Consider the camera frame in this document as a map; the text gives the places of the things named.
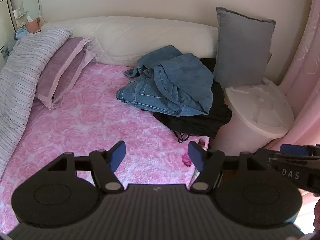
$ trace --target jeans pocket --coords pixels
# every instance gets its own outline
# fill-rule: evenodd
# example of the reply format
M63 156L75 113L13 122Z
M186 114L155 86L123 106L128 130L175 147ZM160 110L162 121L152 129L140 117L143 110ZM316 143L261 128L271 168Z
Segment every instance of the jeans pocket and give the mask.
M153 78L145 79L143 86L139 92L139 95L154 97L154 98L163 98L163 95L158 90Z

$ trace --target pink curtain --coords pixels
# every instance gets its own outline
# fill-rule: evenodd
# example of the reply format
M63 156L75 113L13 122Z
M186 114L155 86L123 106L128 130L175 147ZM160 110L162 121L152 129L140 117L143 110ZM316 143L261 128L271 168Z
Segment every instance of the pink curtain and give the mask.
M302 40L280 89L295 116L292 129L266 148L279 150L283 143L320 143L320 0L313 0Z

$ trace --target white lid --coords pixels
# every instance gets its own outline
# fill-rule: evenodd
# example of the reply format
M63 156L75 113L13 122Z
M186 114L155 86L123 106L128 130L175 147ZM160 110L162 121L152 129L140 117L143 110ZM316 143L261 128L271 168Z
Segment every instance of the white lid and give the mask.
M267 78L259 85L226 88L229 107L247 126L267 138L284 136L293 125L291 106Z

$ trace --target bed headboard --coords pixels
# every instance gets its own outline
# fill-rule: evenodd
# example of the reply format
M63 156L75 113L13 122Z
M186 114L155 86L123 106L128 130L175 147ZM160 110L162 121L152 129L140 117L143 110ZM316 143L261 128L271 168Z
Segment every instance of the bed headboard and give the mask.
M137 60L166 45L199 58L215 57L218 28L197 23L143 17L89 17L49 26L71 28L74 37L94 37L91 42L98 61L110 65L135 66Z

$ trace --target circular black disc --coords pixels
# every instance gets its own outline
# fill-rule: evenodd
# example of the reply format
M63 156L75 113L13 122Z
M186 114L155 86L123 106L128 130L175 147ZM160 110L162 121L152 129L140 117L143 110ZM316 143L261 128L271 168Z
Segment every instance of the circular black disc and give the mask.
M222 184L214 198L227 217L253 227L293 222L302 204L295 185L278 175L266 176L264 172L239 176Z
M26 181L13 193L12 208L20 222L34 227L60 227L86 217L98 202L95 186L84 179Z

